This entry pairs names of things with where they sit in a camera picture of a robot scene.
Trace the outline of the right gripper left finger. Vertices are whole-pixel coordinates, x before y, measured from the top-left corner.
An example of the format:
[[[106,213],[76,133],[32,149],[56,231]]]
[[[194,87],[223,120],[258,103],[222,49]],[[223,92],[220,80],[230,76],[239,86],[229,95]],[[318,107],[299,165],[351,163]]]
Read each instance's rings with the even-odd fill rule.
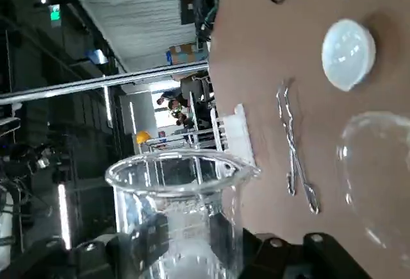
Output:
[[[168,221],[155,213],[130,234],[67,249],[63,239],[35,242],[9,265],[10,278],[145,278],[168,251]]]

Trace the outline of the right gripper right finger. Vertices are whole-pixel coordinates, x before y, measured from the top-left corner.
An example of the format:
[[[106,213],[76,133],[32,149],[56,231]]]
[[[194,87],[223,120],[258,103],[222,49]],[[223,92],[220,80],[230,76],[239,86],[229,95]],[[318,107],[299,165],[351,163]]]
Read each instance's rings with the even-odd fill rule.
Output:
[[[261,240],[247,229],[234,230],[222,215],[210,217],[211,250],[217,278],[369,278],[331,235],[308,233],[300,244],[271,236]]]

